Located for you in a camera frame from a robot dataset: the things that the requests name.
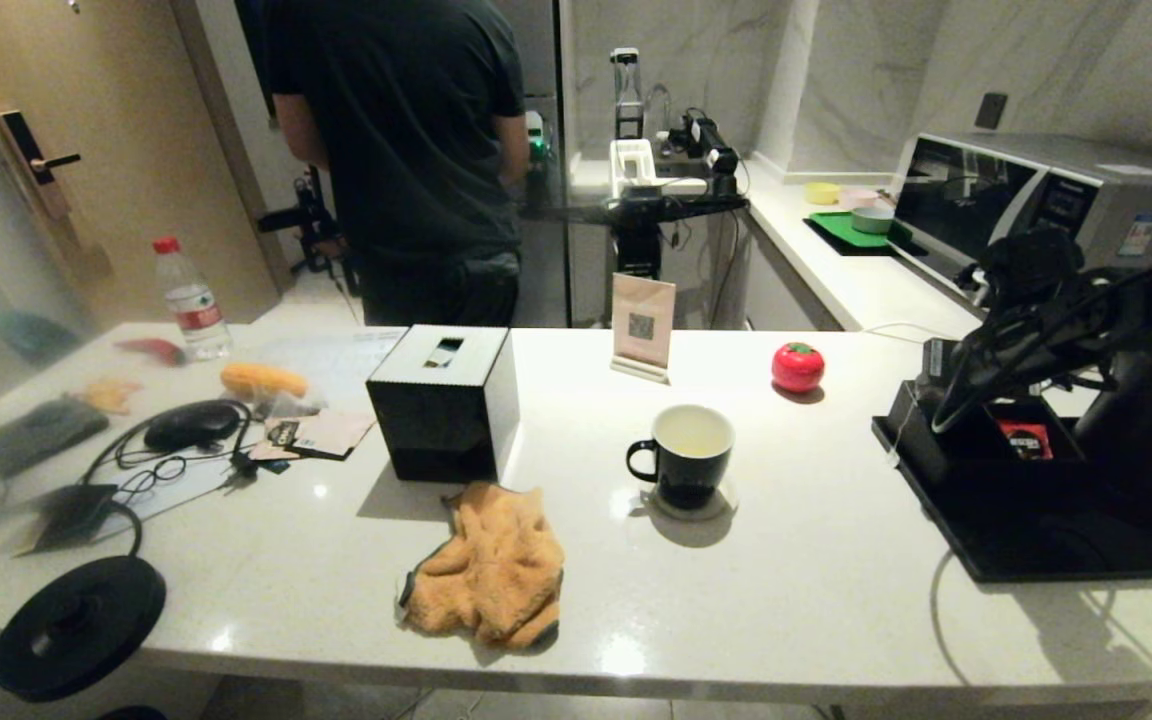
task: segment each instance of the dark pants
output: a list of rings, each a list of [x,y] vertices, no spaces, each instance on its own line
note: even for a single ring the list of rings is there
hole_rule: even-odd
[[[518,264],[513,250],[448,260],[351,255],[369,325],[509,327],[518,300]]]

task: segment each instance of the black mouse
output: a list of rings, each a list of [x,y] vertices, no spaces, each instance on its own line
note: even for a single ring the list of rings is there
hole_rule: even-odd
[[[150,423],[145,429],[145,447],[175,452],[211,445],[232,435],[238,429],[238,410],[220,402],[177,407]]]

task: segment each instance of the red bottle cap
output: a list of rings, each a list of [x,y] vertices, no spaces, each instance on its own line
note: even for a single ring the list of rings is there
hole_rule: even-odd
[[[154,251],[159,255],[180,252],[180,242],[174,237],[160,237],[154,241]]]

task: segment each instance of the orange towel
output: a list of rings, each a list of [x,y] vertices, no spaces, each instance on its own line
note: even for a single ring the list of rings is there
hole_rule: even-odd
[[[563,548],[540,490],[472,483],[449,502],[452,539],[415,570],[399,605],[424,632],[468,628],[484,643],[530,647],[558,634]]]

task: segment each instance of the man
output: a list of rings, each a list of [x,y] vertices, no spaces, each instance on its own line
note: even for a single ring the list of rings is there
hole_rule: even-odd
[[[270,91],[332,173],[371,325],[508,325],[526,174],[513,31],[486,0],[270,0]]]

